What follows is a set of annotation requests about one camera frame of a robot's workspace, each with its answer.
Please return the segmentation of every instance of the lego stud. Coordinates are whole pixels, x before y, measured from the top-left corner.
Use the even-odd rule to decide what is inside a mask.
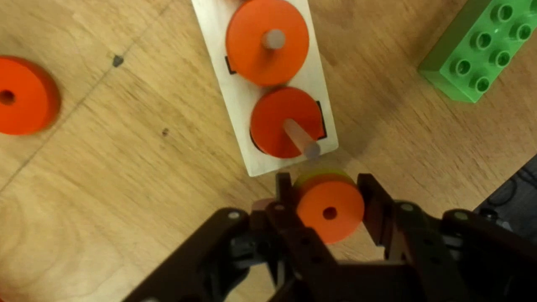
[[[318,143],[298,123],[286,120],[283,123],[283,132],[306,160],[315,160],[320,157]]]
[[[508,53],[494,53],[491,58],[489,58],[491,64],[494,64],[496,68],[504,68],[509,64],[509,54]]]
[[[268,31],[263,38],[263,46],[268,51],[280,51],[285,48],[285,34],[278,29]]]
[[[509,6],[498,6],[494,11],[491,11],[491,21],[494,23],[508,23],[513,18],[513,9]]]
[[[486,51],[491,44],[491,36],[479,33],[473,38],[471,46],[478,51]]]
[[[459,78],[466,76],[471,71],[471,64],[468,61],[454,61],[452,73]]]
[[[473,88],[474,91],[478,91],[479,95],[486,93],[489,88],[489,81],[486,78],[478,78],[473,81]]]
[[[515,41],[528,41],[533,34],[533,29],[526,24],[521,24],[521,26],[515,26],[509,33],[509,36],[515,39]]]

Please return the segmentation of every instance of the dark spot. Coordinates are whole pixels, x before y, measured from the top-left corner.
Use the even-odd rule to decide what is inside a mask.
[[[327,137],[328,137],[328,135],[327,135],[327,132],[325,132],[325,123],[323,123],[323,117],[322,117],[322,137],[317,138],[317,140],[325,140]]]
[[[14,103],[14,95],[11,91],[1,91],[0,93],[0,105],[13,105]]]
[[[311,244],[311,239],[303,237],[303,239],[300,241],[300,244],[301,244],[301,246],[310,246],[310,244]]]
[[[434,242],[431,239],[424,239],[422,244],[424,246],[434,246]]]
[[[311,264],[322,264],[323,262],[323,259],[318,257],[318,256],[313,256],[310,261],[311,261]]]
[[[113,56],[113,59],[112,59],[112,68],[118,68],[118,66],[122,66],[122,63],[124,63],[124,58],[120,58],[120,56]]]
[[[328,207],[328,209],[325,209],[325,210],[322,212],[322,217],[323,217],[325,221],[335,221],[337,210],[335,210],[333,207]]]
[[[224,58],[224,64],[228,66],[228,73],[229,73],[229,75],[236,75],[236,71],[233,71],[228,58]]]
[[[179,298],[179,302],[201,302],[201,299],[192,296],[182,296]]]
[[[251,145],[253,145],[258,152],[261,152],[261,148],[258,148],[258,147],[256,147],[256,143],[254,143],[254,140],[253,140],[251,133],[249,133],[249,140],[251,140]]]
[[[429,257],[429,261],[431,261],[434,266],[439,266],[439,264],[441,264],[441,259],[436,257],[436,256]]]

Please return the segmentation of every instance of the orange disc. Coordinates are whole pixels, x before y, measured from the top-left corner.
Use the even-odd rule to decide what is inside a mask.
[[[0,133],[31,135],[58,115],[58,91],[38,66],[16,58],[0,58]]]
[[[276,46],[266,36],[276,33]],[[288,83],[308,53],[306,26],[300,12],[285,0],[244,2],[231,18],[226,33],[231,70],[248,81],[270,88]]]
[[[295,158],[300,152],[283,132],[293,120],[313,140],[323,137],[322,115],[317,103],[300,90],[283,88],[263,96],[251,113],[249,135],[254,147],[275,158]]]
[[[340,175],[310,182],[300,190],[296,215],[305,227],[317,232],[322,242],[342,242],[363,219],[362,195]]]

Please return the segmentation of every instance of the table surface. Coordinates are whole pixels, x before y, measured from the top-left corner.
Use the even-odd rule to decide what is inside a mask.
[[[372,174],[439,215],[474,209],[537,148],[537,39],[476,105],[416,66],[463,0],[310,2],[340,140],[318,163]],[[60,120],[0,137],[0,298],[118,301],[219,207],[273,197],[248,179],[187,0],[1,0],[0,54],[43,66]],[[112,66],[122,56],[120,68]],[[379,257],[363,231],[332,247]],[[266,274],[229,301],[264,301]]]

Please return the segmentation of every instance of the orange circle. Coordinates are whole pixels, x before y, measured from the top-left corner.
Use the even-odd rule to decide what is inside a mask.
[[[317,103],[300,90],[283,88],[263,96],[251,113],[249,135],[254,147],[276,158],[295,158],[300,152],[283,132],[293,120],[311,138],[323,137],[322,115]]]
[[[301,190],[296,215],[322,242],[335,244],[347,239],[362,222],[363,199],[353,184],[340,177],[325,179]]]
[[[283,33],[281,49],[263,46],[270,31]],[[308,33],[300,12],[288,2],[254,0],[234,12],[224,44],[233,71],[258,86],[271,88],[288,83],[300,71],[308,53]]]
[[[0,58],[0,133],[33,135],[45,130],[58,115],[58,91],[38,66]]]

